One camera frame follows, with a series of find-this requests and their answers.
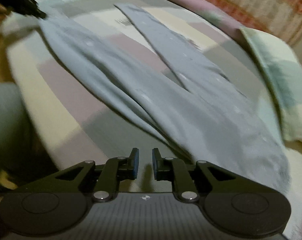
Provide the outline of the checked pastel pillow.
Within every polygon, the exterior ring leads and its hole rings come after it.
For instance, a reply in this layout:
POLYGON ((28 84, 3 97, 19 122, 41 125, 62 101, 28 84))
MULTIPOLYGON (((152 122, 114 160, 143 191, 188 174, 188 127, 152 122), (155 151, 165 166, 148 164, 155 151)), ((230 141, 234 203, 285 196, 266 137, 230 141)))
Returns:
POLYGON ((240 32, 275 97, 283 139, 302 142, 302 65, 296 54, 269 33, 247 27, 240 32))

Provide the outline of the grey patterned pyjama trousers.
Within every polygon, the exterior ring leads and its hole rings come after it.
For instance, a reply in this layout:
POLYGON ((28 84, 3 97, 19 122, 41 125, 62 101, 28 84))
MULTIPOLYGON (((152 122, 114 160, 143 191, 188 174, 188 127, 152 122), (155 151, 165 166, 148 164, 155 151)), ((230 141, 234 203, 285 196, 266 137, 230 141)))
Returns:
POLYGON ((49 48, 96 98, 193 161, 207 160, 281 193, 282 147, 223 71, 182 35, 132 4, 116 4, 175 76, 162 73, 55 14, 40 20, 49 48))

